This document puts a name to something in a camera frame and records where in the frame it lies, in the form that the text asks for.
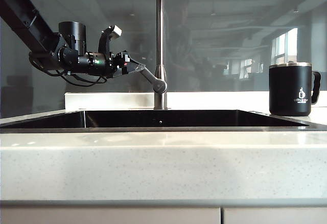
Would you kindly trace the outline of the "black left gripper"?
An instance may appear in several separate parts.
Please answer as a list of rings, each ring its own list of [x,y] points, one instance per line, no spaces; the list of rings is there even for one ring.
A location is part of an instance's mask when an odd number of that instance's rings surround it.
[[[140,72],[145,68],[143,63],[130,58],[127,52],[114,55],[109,53],[106,58],[103,53],[87,52],[87,74],[105,78],[115,78],[125,74]]]

